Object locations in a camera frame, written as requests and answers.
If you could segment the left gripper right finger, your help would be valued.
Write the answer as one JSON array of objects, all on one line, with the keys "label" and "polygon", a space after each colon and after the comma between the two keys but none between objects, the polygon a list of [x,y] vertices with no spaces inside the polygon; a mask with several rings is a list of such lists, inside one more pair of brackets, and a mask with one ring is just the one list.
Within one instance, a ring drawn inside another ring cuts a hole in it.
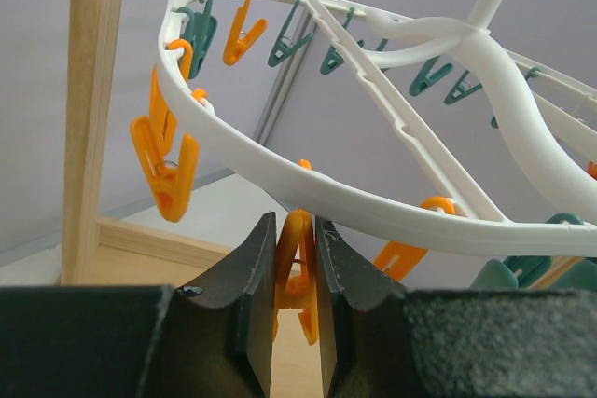
[{"label": "left gripper right finger", "polygon": [[320,358],[325,397],[397,397],[405,354],[405,291],[351,247],[335,225],[314,225]]}]

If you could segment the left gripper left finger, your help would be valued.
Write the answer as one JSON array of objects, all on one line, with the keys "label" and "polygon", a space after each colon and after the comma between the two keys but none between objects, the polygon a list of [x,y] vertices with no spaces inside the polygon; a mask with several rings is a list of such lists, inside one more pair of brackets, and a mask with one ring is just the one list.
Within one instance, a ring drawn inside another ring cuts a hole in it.
[{"label": "left gripper left finger", "polygon": [[264,213],[236,249],[178,288],[179,396],[269,396],[275,247],[276,217]]}]

